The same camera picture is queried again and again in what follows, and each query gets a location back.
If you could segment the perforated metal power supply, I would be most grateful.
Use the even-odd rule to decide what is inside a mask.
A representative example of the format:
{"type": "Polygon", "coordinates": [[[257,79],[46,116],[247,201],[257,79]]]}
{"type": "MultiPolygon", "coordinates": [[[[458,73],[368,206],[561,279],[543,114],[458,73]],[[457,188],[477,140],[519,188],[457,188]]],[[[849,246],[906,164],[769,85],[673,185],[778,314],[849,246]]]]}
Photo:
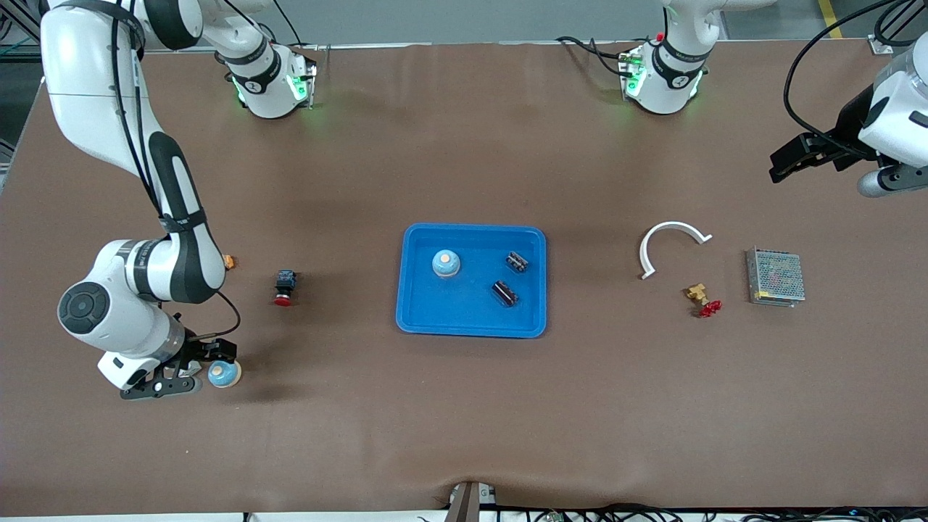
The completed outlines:
{"type": "Polygon", "coordinates": [[[795,307],[805,301],[799,255],[755,247],[745,252],[745,263],[753,304],[795,307]]]}

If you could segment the brass red valve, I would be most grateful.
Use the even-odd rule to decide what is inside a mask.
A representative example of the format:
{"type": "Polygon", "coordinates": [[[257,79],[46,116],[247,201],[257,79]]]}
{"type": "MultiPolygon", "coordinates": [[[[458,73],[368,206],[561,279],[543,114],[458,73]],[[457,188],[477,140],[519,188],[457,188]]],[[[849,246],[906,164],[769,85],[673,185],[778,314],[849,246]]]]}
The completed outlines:
{"type": "Polygon", "coordinates": [[[687,287],[684,294],[696,305],[696,316],[699,318],[710,318],[723,307],[722,301],[709,298],[705,284],[699,283],[687,287]]]}

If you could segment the blue plastic tray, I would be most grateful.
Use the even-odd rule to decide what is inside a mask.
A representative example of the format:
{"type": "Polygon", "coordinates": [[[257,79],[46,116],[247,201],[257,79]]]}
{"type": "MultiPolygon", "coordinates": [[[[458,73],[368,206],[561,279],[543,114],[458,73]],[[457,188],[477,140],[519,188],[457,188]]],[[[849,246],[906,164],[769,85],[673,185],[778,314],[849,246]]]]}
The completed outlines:
{"type": "Polygon", "coordinates": [[[405,231],[399,261],[397,326],[409,334],[536,339],[547,329],[547,239],[535,227],[415,223],[405,231]],[[460,255],[461,269],[439,278],[435,252],[460,255]],[[524,273],[506,264],[508,252],[528,260],[524,273]],[[519,297],[504,307],[491,287],[504,281],[519,297]]]}

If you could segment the aluminium frame profile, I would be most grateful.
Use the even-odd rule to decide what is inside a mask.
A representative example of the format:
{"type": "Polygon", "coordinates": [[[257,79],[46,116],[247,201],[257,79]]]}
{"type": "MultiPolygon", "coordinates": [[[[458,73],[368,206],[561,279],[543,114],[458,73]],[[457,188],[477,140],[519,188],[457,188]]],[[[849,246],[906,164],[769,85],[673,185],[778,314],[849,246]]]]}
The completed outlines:
{"type": "Polygon", "coordinates": [[[66,0],[0,0],[0,66],[33,65],[46,77],[72,51],[66,0]]]}

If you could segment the metal table edge bracket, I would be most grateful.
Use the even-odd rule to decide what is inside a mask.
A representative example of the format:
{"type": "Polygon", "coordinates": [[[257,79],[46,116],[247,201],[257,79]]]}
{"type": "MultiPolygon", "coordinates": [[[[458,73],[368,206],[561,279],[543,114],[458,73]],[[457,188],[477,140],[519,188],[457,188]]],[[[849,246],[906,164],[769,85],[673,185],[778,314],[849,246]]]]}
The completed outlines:
{"type": "Polygon", "coordinates": [[[457,484],[449,497],[444,522],[481,522],[481,508],[497,505],[494,486],[467,481],[457,484]]]}

